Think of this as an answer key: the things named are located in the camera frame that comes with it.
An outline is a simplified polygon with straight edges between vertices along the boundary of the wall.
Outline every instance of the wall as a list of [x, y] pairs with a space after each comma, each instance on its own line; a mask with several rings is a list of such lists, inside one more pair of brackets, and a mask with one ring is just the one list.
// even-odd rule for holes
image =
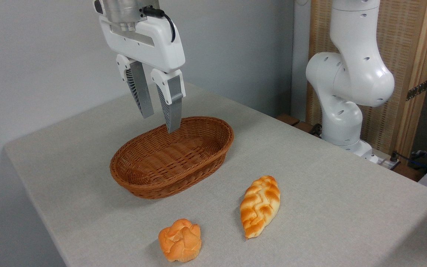
[[[289, 110], [292, 3], [160, 3], [178, 25], [186, 81], [269, 115]], [[0, 266], [63, 265], [3, 145], [128, 93], [115, 56], [91, 0], [0, 0]]]
[[294, 3], [294, 39], [291, 79], [291, 116], [305, 121], [307, 79], [305, 68], [309, 61], [309, 30], [311, 1], [296, 0]]

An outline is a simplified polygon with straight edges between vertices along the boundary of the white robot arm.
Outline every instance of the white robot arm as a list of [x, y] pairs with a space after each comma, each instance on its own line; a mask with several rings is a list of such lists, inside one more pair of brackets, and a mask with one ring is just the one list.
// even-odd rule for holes
[[393, 74], [378, 52], [380, 0], [333, 0], [330, 37], [337, 53], [318, 53], [306, 68], [322, 108], [322, 138], [371, 161], [360, 140], [362, 113], [356, 105], [377, 107], [391, 97]]
[[[179, 68], [185, 63], [176, 25], [158, 0], [94, 0], [108, 46], [144, 118], [153, 115], [147, 79], [157, 87], [168, 132], [179, 128], [185, 87]], [[147, 76], [144, 65], [153, 67]]]

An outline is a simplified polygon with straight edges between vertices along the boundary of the brown basket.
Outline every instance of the brown basket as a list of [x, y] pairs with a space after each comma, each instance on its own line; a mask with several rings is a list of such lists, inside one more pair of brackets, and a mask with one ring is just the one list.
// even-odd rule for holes
[[161, 125], [124, 144], [114, 154], [110, 171], [135, 196], [165, 198], [213, 174], [233, 140], [232, 127], [223, 120], [183, 118], [171, 134]]

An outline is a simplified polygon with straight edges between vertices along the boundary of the metal hinge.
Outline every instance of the metal hinge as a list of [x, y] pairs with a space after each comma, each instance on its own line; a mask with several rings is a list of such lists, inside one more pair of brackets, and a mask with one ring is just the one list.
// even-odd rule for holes
[[406, 96], [406, 101], [414, 98], [415, 96], [419, 95], [420, 93], [423, 93], [426, 90], [427, 90], [427, 81], [408, 91], [408, 95]]

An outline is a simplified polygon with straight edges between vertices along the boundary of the braided bread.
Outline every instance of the braided bread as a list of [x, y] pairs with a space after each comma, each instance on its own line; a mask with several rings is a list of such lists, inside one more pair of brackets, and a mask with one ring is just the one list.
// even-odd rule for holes
[[240, 217], [245, 230], [245, 238], [254, 238], [261, 234], [266, 225], [279, 210], [278, 183], [272, 176], [263, 176], [255, 180], [245, 192], [240, 204]]
[[193, 260], [202, 246], [199, 225], [187, 219], [179, 219], [171, 227], [161, 230], [158, 239], [164, 256], [170, 262]]

